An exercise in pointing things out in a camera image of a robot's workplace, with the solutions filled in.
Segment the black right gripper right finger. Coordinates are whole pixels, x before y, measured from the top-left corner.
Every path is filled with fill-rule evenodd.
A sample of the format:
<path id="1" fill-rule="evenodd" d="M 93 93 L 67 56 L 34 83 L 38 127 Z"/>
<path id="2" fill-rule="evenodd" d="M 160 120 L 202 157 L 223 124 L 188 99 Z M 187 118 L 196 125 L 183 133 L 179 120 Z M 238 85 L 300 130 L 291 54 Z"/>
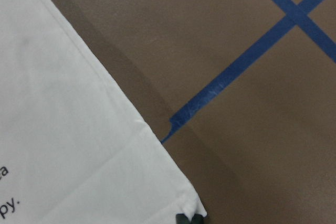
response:
<path id="1" fill-rule="evenodd" d="M 201 214 L 195 214 L 191 219 L 191 224 L 206 224 L 207 218 Z"/>

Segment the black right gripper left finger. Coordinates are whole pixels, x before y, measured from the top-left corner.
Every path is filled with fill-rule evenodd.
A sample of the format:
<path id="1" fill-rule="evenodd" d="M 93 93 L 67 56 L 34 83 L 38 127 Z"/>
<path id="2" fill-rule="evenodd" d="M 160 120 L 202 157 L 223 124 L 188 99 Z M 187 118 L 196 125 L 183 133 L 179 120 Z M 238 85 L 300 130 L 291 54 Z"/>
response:
<path id="1" fill-rule="evenodd" d="M 176 224 L 190 224 L 188 217 L 184 214 L 176 214 Z"/>

